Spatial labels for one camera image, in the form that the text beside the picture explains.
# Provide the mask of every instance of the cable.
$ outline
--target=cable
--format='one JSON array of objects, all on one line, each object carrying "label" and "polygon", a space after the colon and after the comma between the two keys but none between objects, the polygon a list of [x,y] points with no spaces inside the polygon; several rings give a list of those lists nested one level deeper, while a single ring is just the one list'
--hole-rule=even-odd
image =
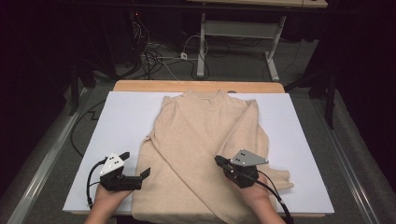
[{"label": "cable", "polygon": [[242,174],[242,173],[237,172],[237,171],[235,171],[235,170],[233,170],[233,174],[235,174],[235,175],[241,175],[241,176],[243,176],[244,178],[247,178],[247,179],[249,179],[249,180],[252,180],[252,181],[254,181],[255,183],[257,183],[257,184],[259,184],[259,185],[265,187],[266,189],[268,189],[268,190],[276,197],[276,199],[277,199],[277,201],[279,202],[280,206],[282,206],[283,211],[285,212],[285,215],[286,215],[287,223],[288,223],[288,224],[292,224],[292,223],[293,223],[293,219],[291,218],[289,209],[288,209],[288,207],[285,205],[285,202],[283,202],[282,198],[280,198],[280,195],[277,193],[277,191],[271,189],[270,187],[268,187],[266,184],[262,183],[261,181],[259,181],[259,180],[257,180],[257,179],[251,178],[251,177],[248,176],[248,175]]},{"label": "cable", "polygon": [[84,155],[78,150],[78,147],[76,146],[75,142],[74,142],[74,132],[76,127],[78,126],[78,124],[81,122],[81,120],[89,113],[92,113],[91,116],[91,120],[98,120],[94,118],[95,115],[95,111],[92,111],[95,107],[99,106],[100,104],[104,103],[106,100],[99,102],[98,104],[92,106],[87,112],[85,112],[84,114],[81,115],[81,117],[78,118],[77,122],[75,123],[75,125],[73,126],[71,133],[70,133],[70,143],[72,144],[73,149],[77,152],[77,154],[82,158],[84,157]]},{"label": "cable", "polygon": [[96,167],[105,164],[106,160],[107,160],[107,157],[105,157],[104,160],[99,161],[98,163],[96,163],[96,164],[92,167],[92,169],[90,170],[90,174],[88,175],[88,180],[87,180],[87,191],[86,191],[86,193],[87,193],[87,202],[88,202],[88,206],[90,207],[90,209],[92,209],[92,207],[93,207],[93,202],[92,202],[92,198],[91,198],[91,195],[90,195],[90,187],[94,184],[94,183],[91,184],[92,173],[93,173],[93,171],[96,169]]},{"label": "cable", "polygon": [[185,53],[185,51],[186,51],[187,43],[189,43],[189,41],[190,41],[193,37],[198,37],[198,38],[203,39],[203,40],[205,41],[205,45],[206,45],[206,52],[205,52],[205,54],[204,54],[204,56],[205,56],[205,55],[207,54],[207,52],[209,51],[209,46],[207,45],[206,40],[205,40],[203,37],[200,37],[199,35],[192,35],[192,36],[190,36],[190,37],[187,39],[186,43],[184,44],[183,53]]}]

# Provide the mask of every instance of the wire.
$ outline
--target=wire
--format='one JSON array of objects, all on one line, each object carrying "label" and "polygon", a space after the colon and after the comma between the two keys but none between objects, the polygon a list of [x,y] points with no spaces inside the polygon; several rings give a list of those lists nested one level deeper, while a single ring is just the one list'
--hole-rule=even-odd
[{"label": "wire", "polygon": [[166,65],[166,64],[163,63],[163,62],[161,62],[161,64],[163,64],[163,65],[168,69],[168,71],[169,71],[169,73],[172,75],[172,77],[174,77],[177,81],[179,81],[178,78],[177,78],[177,77],[172,73],[172,71],[169,69],[168,65]]},{"label": "wire", "polygon": [[82,154],[82,152],[80,152],[78,150],[78,147],[76,146],[75,142],[74,142],[74,132],[76,130],[76,127],[78,126],[78,124],[81,122],[81,120],[89,113],[92,113],[92,117],[91,120],[98,120],[94,118],[95,115],[95,111],[92,111],[95,107],[99,106],[100,104],[104,103],[106,100],[99,102],[98,104],[92,106],[87,112],[85,112],[84,114],[81,115],[81,117],[78,118],[77,122],[75,123],[75,125],[73,126],[71,133],[70,133],[70,143],[72,144],[73,149],[77,152],[77,154],[82,158],[84,157],[84,155]]},{"label": "wire", "polygon": [[247,178],[247,179],[249,179],[249,180],[252,180],[252,181],[254,181],[255,183],[257,183],[257,184],[259,184],[259,185],[265,187],[266,189],[268,189],[268,190],[276,197],[277,201],[278,201],[279,204],[282,206],[283,211],[285,212],[285,215],[286,215],[287,223],[288,223],[288,224],[292,224],[292,223],[293,223],[293,219],[291,218],[289,209],[288,209],[288,207],[285,205],[285,202],[283,202],[282,198],[280,198],[280,196],[279,196],[279,194],[277,193],[277,191],[271,189],[270,187],[268,187],[268,185],[262,183],[261,181],[259,181],[259,180],[257,180],[257,179],[251,178],[251,177],[248,176],[248,175],[242,174],[242,173],[237,172],[237,171],[235,171],[235,170],[233,170],[233,174],[234,174],[234,175],[241,175],[241,176],[243,176],[244,178]]},{"label": "wire", "polygon": [[267,179],[271,182],[272,186],[274,187],[274,191],[276,192],[277,195],[279,195],[279,193],[277,192],[277,189],[276,189],[276,187],[275,187],[275,184],[274,184],[274,182],[271,180],[271,178],[270,178],[268,175],[266,175],[264,172],[262,172],[262,171],[260,171],[260,170],[259,170],[259,172],[262,173],[263,175],[265,175],[265,177],[267,177]]},{"label": "wire", "polygon": [[93,202],[92,202],[92,198],[91,198],[91,195],[90,195],[90,187],[94,184],[94,183],[91,184],[92,173],[93,173],[93,171],[96,169],[96,167],[105,164],[106,160],[107,160],[107,157],[105,157],[104,160],[99,161],[98,163],[96,163],[96,164],[92,167],[92,169],[90,170],[90,174],[88,175],[86,194],[87,194],[88,206],[90,207],[90,209],[92,209],[92,207],[93,207]]},{"label": "wire", "polygon": [[192,38],[194,38],[194,37],[198,37],[198,38],[203,39],[203,40],[205,41],[205,45],[206,45],[206,52],[205,52],[205,54],[204,54],[204,56],[205,56],[205,55],[207,54],[207,52],[209,51],[209,46],[207,45],[206,40],[205,40],[203,37],[200,37],[199,35],[192,35],[192,36],[190,36],[190,37],[187,39],[186,43],[184,44],[183,52],[186,52],[187,43],[189,43],[189,41],[190,41]]}]

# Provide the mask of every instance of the gray floor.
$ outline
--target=gray floor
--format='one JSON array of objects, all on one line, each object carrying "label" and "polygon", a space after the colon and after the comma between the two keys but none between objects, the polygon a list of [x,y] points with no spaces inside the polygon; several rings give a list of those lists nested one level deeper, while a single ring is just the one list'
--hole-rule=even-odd
[{"label": "gray floor", "polygon": [[[250,40],[237,40],[238,45],[249,44]],[[270,81],[262,52],[270,42],[262,41],[254,47],[232,48],[223,58],[215,58],[227,49],[209,42],[206,64],[209,68],[208,80],[230,81]],[[280,43],[276,55],[276,68],[280,83],[286,85],[301,77],[315,49],[317,42]],[[162,56],[175,56],[167,48],[157,49]],[[197,55],[189,53],[189,58]],[[118,66],[120,73],[126,70]],[[168,65],[153,74],[154,79],[192,80],[190,63]],[[89,144],[92,132],[99,118],[103,104],[90,109],[106,99],[114,83],[97,76],[97,86],[81,95],[82,104],[78,115],[90,110],[82,117],[73,132],[75,145],[83,152]],[[323,99],[309,99],[307,89],[295,89],[291,92],[297,115],[304,129],[308,144],[318,164],[323,180],[328,187],[335,213],[323,218],[295,218],[296,223],[396,223],[395,193],[379,171],[376,163],[362,141],[359,131],[337,92],[334,109],[334,130],[328,129],[323,121]],[[15,177],[11,187],[0,202],[0,223],[82,223],[85,216],[62,211],[64,200],[73,183],[74,175],[81,157],[73,149],[70,138],[70,123],[80,117],[69,117],[70,105],[55,120],[45,137],[37,145],[31,156]],[[58,154],[49,155],[54,146]],[[42,185],[36,185],[35,193],[28,191],[35,185],[32,179],[48,158],[54,163],[47,165],[48,176],[42,178]]]}]

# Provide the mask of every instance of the electrical cord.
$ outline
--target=electrical cord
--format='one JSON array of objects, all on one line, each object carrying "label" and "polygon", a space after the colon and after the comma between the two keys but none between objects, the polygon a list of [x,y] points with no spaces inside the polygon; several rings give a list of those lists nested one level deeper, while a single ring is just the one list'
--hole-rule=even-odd
[{"label": "electrical cord", "polygon": [[89,110],[87,110],[84,114],[82,114],[78,120],[76,121],[76,123],[73,125],[72,130],[70,131],[70,143],[72,144],[73,149],[77,152],[77,154],[82,158],[84,157],[84,155],[82,154],[82,152],[80,152],[80,150],[78,150],[78,147],[76,146],[76,143],[74,142],[74,132],[76,130],[76,127],[78,126],[78,124],[81,122],[81,120],[89,113],[92,114],[91,116],[91,120],[98,120],[94,118],[95,115],[95,111],[92,111],[95,107],[99,106],[100,104],[104,103],[106,100],[99,102],[98,104],[92,106]]},{"label": "electrical cord", "polygon": [[235,175],[241,175],[241,176],[243,176],[244,178],[247,178],[247,179],[249,179],[249,180],[252,180],[252,181],[254,181],[255,183],[257,183],[257,184],[259,184],[259,185],[265,187],[266,189],[268,189],[268,190],[276,197],[277,201],[278,201],[279,204],[282,206],[283,211],[285,212],[285,215],[286,215],[287,223],[288,223],[288,224],[292,224],[292,223],[293,223],[293,219],[291,218],[291,215],[290,215],[290,212],[289,212],[288,207],[285,205],[285,202],[283,202],[282,198],[280,198],[279,193],[278,193],[277,190],[275,189],[275,185],[274,185],[273,181],[268,177],[268,175],[264,174],[264,175],[271,181],[271,183],[273,184],[275,190],[271,189],[270,187],[268,187],[268,185],[262,183],[261,181],[259,181],[259,180],[257,180],[257,179],[253,179],[253,178],[251,178],[250,176],[245,175],[245,174],[242,174],[242,173],[237,172],[237,171],[235,171],[235,170],[233,170],[233,174],[235,174]]},{"label": "electrical cord", "polygon": [[90,195],[90,187],[91,187],[93,184],[95,184],[95,183],[91,184],[91,177],[92,177],[93,171],[96,169],[96,167],[98,167],[98,166],[100,166],[100,165],[104,165],[104,164],[106,163],[106,160],[107,160],[107,157],[105,157],[104,160],[97,162],[97,163],[92,167],[92,169],[90,170],[90,174],[88,175],[88,180],[87,180],[87,191],[86,191],[86,193],[87,193],[87,202],[88,202],[88,206],[90,207],[90,209],[92,209],[92,207],[93,207],[93,202],[92,202],[92,198],[91,198],[91,195]]}]

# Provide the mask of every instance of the black cable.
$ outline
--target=black cable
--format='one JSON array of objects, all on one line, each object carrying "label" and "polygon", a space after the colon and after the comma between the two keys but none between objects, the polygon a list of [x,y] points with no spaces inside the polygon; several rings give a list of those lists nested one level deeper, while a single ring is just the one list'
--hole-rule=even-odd
[{"label": "black cable", "polygon": [[202,57],[201,52],[199,53],[199,57],[200,57],[200,58],[202,59],[202,61],[204,62],[205,68],[206,68],[206,70],[207,70],[207,76],[206,76],[206,77],[205,77],[205,76],[203,76],[203,77],[195,77],[193,74],[191,74],[191,77],[192,77],[193,79],[195,79],[195,80],[200,80],[200,81],[202,81],[202,80],[206,80],[206,79],[208,79],[208,78],[210,77],[210,72],[209,72],[209,66],[207,66],[207,63],[205,62],[204,58]]},{"label": "black cable", "polygon": [[75,129],[76,129],[76,127],[78,126],[78,124],[81,122],[81,120],[82,120],[87,114],[89,114],[89,113],[92,113],[91,120],[97,120],[97,119],[94,118],[95,111],[92,111],[92,110],[93,110],[95,107],[99,106],[100,104],[104,103],[105,101],[106,101],[106,100],[99,102],[98,104],[92,106],[87,112],[85,112],[84,114],[82,114],[82,115],[78,118],[77,122],[73,125],[72,130],[70,131],[70,132],[71,132],[71,133],[70,133],[70,143],[72,144],[73,149],[77,152],[77,154],[78,154],[81,158],[84,157],[84,155],[78,150],[78,147],[76,146],[76,144],[75,144],[75,142],[74,142],[74,137],[73,137],[73,135],[74,135]]},{"label": "black cable", "polygon": [[96,164],[92,167],[92,169],[90,170],[90,174],[88,175],[88,180],[87,180],[87,191],[86,191],[86,193],[87,193],[87,202],[88,202],[88,206],[90,207],[90,209],[92,209],[92,207],[93,207],[93,202],[92,202],[92,198],[91,198],[91,195],[90,195],[90,186],[91,186],[91,177],[92,177],[92,173],[93,173],[93,171],[96,169],[96,167],[105,164],[106,160],[107,160],[107,157],[105,157],[104,160],[99,161],[98,163],[96,163]]},{"label": "black cable", "polygon": [[94,182],[94,183],[91,183],[90,184],[90,187],[92,187],[93,185],[95,185],[95,184],[99,184],[100,183],[100,181],[96,181],[96,182]]},{"label": "black cable", "polygon": [[282,198],[280,198],[280,196],[279,196],[279,194],[278,194],[277,192],[275,192],[273,189],[271,189],[270,187],[268,187],[268,185],[262,183],[261,181],[259,181],[259,180],[257,180],[257,179],[253,179],[253,178],[251,178],[251,177],[248,176],[248,175],[239,173],[239,172],[237,172],[237,171],[235,171],[235,170],[233,170],[233,174],[234,174],[234,175],[241,175],[241,176],[243,176],[244,178],[247,178],[247,179],[249,179],[249,180],[252,180],[252,181],[254,181],[255,183],[257,183],[257,184],[259,184],[259,185],[265,187],[266,189],[268,189],[268,190],[276,197],[276,199],[277,199],[277,201],[279,202],[280,206],[282,206],[283,211],[285,212],[285,215],[286,215],[287,223],[288,223],[288,224],[292,224],[292,223],[293,223],[293,219],[291,218],[291,215],[290,215],[290,212],[289,212],[288,207],[285,205],[285,202],[283,202]]},{"label": "black cable", "polygon": [[264,172],[262,172],[262,171],[259,171],[259,172],[262,173],[263,175],[265,175],[265,177],[267,177],[267,179],[271,182],[272,186],[274,187],[276,194],[279,195],[279,193],[277,192],[277,189],[275,187],[275,184],[274,184],[274,182],[272,182],[271,178],[268,175],[266,175]]}]

